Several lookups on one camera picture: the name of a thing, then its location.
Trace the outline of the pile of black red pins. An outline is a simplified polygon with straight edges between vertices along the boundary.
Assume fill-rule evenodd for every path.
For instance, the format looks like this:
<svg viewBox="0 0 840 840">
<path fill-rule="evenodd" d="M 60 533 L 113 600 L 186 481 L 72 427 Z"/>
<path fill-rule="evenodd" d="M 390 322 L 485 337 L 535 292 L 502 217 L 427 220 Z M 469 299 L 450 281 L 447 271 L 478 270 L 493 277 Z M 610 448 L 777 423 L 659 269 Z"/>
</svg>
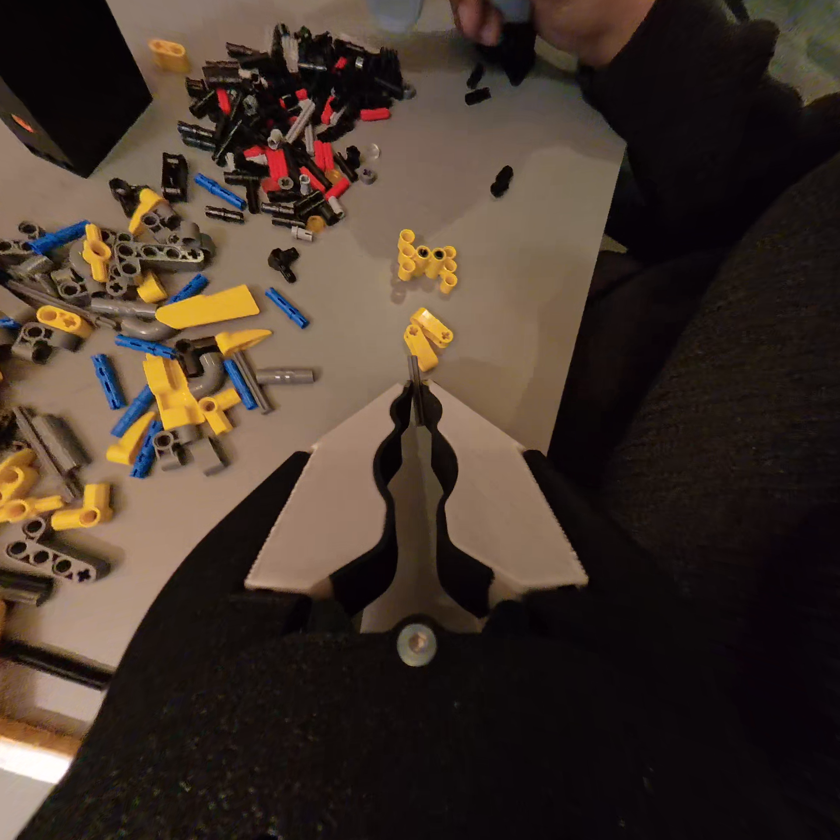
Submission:
<svg viewBox="0 0 840 840">
<path fill-rule="evenodd" d="M 192 119 L 177 124 L 184 145 L 209 155 L 227 189 L 245 193 L 245 211 L 289 227 L 340 221 L 343 194 L 375 175 L 361 173 L 357 147 L 335 144 L 359 124 L 389 120 L 415 94 L 394 48 L 284 24 L 263 49 L 228 41 L 225 56 L 205 61 L 185 90 Z"/>
</svg>

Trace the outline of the person's dark knit clothing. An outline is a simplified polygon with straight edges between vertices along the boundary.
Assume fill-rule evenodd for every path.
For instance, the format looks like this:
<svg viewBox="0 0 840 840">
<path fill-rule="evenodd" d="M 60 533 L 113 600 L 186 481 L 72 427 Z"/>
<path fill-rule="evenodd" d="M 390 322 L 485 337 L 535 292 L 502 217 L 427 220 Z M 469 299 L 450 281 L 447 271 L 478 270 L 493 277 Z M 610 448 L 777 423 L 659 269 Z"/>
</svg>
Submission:
<svg viewBox="0 0 840 840">
<path fill-rule="evenodd" d="M 701 620 L 810 838 L 838 838 L 838 175 L 727 247 L 601 253 L 549 450 Z"/>
</svg>

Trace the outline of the black box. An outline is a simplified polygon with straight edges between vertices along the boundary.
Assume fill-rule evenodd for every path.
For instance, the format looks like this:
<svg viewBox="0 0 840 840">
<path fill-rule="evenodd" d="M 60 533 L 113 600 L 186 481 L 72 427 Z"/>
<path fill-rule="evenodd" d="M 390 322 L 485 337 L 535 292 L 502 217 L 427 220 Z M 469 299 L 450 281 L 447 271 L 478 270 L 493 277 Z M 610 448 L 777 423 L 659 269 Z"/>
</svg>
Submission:
<svg viewBox="0 0 840 840">
<path fill-rule="evenodd" d="M 1 2 L 1 120 L 31 154 L 87 178 L 152 101 L 108 2 Z"/>
</svg>

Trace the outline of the person's right hand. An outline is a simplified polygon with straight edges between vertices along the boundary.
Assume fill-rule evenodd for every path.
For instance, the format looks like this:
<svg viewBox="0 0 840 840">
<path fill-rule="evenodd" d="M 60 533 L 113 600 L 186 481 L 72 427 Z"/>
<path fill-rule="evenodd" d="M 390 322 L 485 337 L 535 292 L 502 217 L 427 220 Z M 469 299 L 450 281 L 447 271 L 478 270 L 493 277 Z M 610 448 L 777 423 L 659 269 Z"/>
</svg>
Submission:
<svg viewBox="0 0 840 840">
<path fill-rule="evenodd" d="M 487 1 L 449 3 L 458 31 L 481 46 L 496 46 L 505 18 Z M 654 1 L 529 1 L 537 35 L 589 67 L 605 67 L 631 40 Z"/>
</svg>

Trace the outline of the yellow angle connector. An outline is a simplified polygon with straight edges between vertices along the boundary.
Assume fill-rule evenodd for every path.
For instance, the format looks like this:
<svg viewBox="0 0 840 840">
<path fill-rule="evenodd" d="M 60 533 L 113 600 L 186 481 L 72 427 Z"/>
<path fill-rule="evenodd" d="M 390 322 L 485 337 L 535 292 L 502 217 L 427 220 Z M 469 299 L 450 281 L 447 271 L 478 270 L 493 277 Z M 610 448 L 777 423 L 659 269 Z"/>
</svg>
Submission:
<svg viewBox="0 0 840 840">
<path fill-rule="evenodd" d="M 80 504 L 55 511 L 50 525 L 57 532 L 92 529 L 112 519 L 112 486 L 107 482 L 84 487 Z"/>
</svg>

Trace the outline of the yellow wing panel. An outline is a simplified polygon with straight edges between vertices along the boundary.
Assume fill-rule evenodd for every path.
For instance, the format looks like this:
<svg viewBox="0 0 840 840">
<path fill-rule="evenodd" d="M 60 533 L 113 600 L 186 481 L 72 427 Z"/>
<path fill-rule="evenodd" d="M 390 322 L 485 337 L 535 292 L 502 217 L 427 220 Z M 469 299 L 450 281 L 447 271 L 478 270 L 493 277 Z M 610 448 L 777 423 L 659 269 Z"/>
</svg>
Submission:
<svg viewBox="0 0 840 840">
<path fill-rule="evenodd" d="M 195 295 L 159 307 L 157 322 L 174 330 L 192 329 L 219 322 L 259 315 L 259 304 L 246 285 L 221 290 L 211 295 Z"/>
</svg>

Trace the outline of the small yellow pointed panel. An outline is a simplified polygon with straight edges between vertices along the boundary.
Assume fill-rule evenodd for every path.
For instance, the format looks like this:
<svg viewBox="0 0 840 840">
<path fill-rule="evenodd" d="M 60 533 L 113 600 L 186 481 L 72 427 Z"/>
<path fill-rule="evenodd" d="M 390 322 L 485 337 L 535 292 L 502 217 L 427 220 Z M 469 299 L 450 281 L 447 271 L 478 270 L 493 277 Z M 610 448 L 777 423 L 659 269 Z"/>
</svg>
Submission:
<svg viewBox="0 0 840 840">
<path fill-rule="evenodd" d="M 223 358 L 230 359 L 236 353 L 243 353 L 271 337 L 270 329 L 243 329 L 239 331 L 222 331 L 213 336 L 218 351 Z"/>
</svg>

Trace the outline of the yellow connector cluster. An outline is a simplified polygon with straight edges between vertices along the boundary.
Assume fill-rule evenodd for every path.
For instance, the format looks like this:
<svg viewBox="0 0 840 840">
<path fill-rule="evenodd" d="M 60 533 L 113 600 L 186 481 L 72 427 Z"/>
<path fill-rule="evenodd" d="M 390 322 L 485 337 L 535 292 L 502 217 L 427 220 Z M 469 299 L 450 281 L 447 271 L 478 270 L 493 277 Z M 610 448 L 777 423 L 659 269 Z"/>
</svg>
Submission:
<svg viewBox="0 0 840 840">
<path fill-rule="evenodd" d="M 454 246 L 429 246 L 412 229 L 404 228 L 397 239 L 396 276 L 401 282 L 427 280 L 448 295 L 458 285 L 456 257 Z"/>
</svg>

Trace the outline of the black connector block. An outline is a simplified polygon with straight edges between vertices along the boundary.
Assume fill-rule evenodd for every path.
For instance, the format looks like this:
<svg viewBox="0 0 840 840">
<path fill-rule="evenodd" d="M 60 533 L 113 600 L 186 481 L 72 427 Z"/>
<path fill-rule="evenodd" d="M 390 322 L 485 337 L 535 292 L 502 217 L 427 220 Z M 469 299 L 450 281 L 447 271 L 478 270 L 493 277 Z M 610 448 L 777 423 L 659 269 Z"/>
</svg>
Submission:
<svg viewBox="0 0 840 840">
<path fill-rule="evenodd" d="M 168 203 L 185 203 L 188 199 L 189 171 L 183 154 L 169 152 L 161 156 L 161 195 Z"/>
</svg>

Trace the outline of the grey holed beam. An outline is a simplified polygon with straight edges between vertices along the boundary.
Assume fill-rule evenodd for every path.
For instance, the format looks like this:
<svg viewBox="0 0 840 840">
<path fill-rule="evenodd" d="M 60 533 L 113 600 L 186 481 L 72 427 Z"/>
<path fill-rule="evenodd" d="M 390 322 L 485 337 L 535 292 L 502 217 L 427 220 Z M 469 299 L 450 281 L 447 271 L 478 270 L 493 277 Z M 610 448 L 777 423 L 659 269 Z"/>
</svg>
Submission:
<svg viewBox="0 0 840 840">
<path fill-rule="evenodd" d="M 5 542 L 2 557 L 76 585 L 101 581 L 112 571 L 110 562 L 99 557 L 73 553 L 63 545 L 27 536 L 13 537 Z"/>
</svg>

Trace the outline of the yellow short toy beam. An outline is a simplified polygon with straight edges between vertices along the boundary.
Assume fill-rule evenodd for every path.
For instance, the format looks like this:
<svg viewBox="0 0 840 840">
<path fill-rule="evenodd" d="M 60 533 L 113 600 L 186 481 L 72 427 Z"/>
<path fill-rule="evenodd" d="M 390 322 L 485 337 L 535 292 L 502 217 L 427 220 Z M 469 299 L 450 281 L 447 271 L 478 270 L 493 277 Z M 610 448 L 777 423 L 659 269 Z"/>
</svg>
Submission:
<svg viewBox="0 0 840 840">
<path fill-rule="evenodd" d="M 184 45 L 162 38 L 151 38 L 148 47 L 158 70 L 186 74 L 191 69 L 190 57 Z"/>
</svg>

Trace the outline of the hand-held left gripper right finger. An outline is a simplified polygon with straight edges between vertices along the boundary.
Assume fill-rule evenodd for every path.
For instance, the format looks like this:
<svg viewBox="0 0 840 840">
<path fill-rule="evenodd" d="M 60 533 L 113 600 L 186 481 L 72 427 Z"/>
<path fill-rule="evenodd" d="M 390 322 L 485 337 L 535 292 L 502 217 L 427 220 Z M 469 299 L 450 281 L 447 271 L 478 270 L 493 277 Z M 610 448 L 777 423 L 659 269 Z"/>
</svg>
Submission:
<svg viewBox="0 0 840 840">
<path fill-rule="evenodd" d="M 535 479 L 527 451 L 435 383 L 422 387 L 437 507 L 437 577 L 475 618 L 589 577 Z"/>
</svg>

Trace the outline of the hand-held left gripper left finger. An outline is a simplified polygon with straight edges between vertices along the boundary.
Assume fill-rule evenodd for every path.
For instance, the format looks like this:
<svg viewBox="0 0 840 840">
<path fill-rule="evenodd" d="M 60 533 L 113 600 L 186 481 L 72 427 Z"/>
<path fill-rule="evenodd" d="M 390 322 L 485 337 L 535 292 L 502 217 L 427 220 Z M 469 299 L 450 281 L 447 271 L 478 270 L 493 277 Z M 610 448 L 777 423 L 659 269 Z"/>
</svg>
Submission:
<svg viewBox="0 0 840 840">
<path fill-rule="evenodd" d="M 389 485 L 403 464 L 413 387 L 396 384 L 323 435 L 245 578 L 251 591 L 332 600 L 362 612 L 398 562 Z"/>
</svg>

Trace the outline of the yellow connector pair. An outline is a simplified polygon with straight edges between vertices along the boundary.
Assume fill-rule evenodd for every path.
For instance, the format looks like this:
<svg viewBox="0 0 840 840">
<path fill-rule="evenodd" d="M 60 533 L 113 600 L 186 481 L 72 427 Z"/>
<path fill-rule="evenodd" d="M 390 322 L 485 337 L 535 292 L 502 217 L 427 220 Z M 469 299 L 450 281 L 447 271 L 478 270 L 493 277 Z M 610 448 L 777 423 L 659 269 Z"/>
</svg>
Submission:
<svg viewBox="0 0 840 840">
<path fill-rule="evenodd" d="M 422 373 L 437 367 L 439 351 L 446 350 L 454 337 L 453 330 L 427 308 L 415 310 L 403 333 L 409 354 L 416 357 Z"/>
</svg>

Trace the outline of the blue connector pin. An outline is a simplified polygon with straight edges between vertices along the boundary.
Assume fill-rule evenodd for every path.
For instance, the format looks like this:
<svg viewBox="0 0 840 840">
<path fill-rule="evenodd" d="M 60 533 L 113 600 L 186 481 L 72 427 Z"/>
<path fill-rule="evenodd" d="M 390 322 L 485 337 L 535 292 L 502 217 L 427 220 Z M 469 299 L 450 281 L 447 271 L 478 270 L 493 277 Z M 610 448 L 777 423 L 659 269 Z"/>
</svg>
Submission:
<svg viewBox="0 0 840 840">
<path fill-rule="evenodd" d="M 270 302 L 300 329 L 306 329 L 310 325 L 308 318 L 288 299 L 283 297 L 276 288 L 268 287 L 265 289 L 265 295 Z"/>
<path fill-rule="evenodd" d="M 247 201 L 245 198 L 227 189 L 213 178 L 210 178 L 202 173 L 196 173 L 193 175 L 192 179 L 194 183 L 204 189 L 204 191 L 219 198 L 231 207 L 236 208 L 239 212 L 244 212 L 244 210 L 246 210 Z"/>
</svg>

